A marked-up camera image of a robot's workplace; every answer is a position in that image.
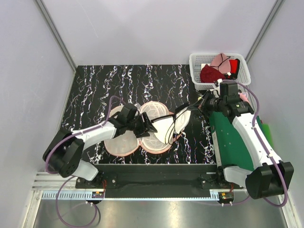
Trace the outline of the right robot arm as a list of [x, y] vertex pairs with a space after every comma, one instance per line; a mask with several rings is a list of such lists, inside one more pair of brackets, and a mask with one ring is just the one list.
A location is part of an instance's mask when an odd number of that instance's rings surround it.
[[208, 90], [195, 104], [205, 116], [214, 112], [222, 113], [236, 129], [243, 140], [252, 160], [253, 171], [236, 165], [220, 168], [216, 184], [227, 188], [232, 183], [246, 188], [252, 199], [263, 198], [271, 203], [268, 197], [283, 195], [279, 207], [288, 201], [288, 188], [294, 173], [290, 162], [284, 162], [267, 141], [257, 123], [258, 109], [241, 99], [236, 81], [219, 79], [217, 88]]

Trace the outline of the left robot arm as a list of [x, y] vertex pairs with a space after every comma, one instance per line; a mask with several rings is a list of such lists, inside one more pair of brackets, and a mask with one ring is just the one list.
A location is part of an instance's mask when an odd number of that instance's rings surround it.
[[83, 151], [94, 144], [123, 135], [126, 131], [132, 131], [135, 138], [148, 137], [157, 132], [146, 112], [139, 113], [136, 106], [126, 104], [121, 111], [107, 116], [100, 124], [75, 132], [65, 129], [58, 131], [43, 154], [45, 169], [63, 178], [83, 178], [90, 187], [98, 188], [103, 177], [93, 164], [82, 159]]

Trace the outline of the pink floral mesh laundry bag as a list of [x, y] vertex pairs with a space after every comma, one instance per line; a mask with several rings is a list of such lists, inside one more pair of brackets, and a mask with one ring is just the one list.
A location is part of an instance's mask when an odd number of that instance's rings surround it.
[[[139, 108], [139, 112], [141, 114], [147, 113], [151, 121], [163, 116], [173, 114], [164, 104], [156, 101], [151, 101], [143, 104]], [[174, 136], [173, 142], [177, 139], [178, 136]], [[136, 138], [135, 134], [132, 131], [126, 131], [123, 135], [104, 141], [107, 152], [118, 157], [130, 155], [139, 147], [142, 147], [148, 153], [160, 154], [168, 151], [171, 148], [172, 143], [162, 143], [156, 138], [154, 133], [150, 133], [150, 136], [148, 137]]]

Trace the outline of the white bra with black straps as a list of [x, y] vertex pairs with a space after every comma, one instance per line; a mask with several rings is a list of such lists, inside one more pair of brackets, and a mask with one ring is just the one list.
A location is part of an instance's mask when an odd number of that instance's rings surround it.
[[152, 121], [157, 130], [156, 138], [164, 144], [171, 144], [175, 134], [180, 134], [190, 121], [191, 111], [185, 107], [176, 114], [163, 116]]

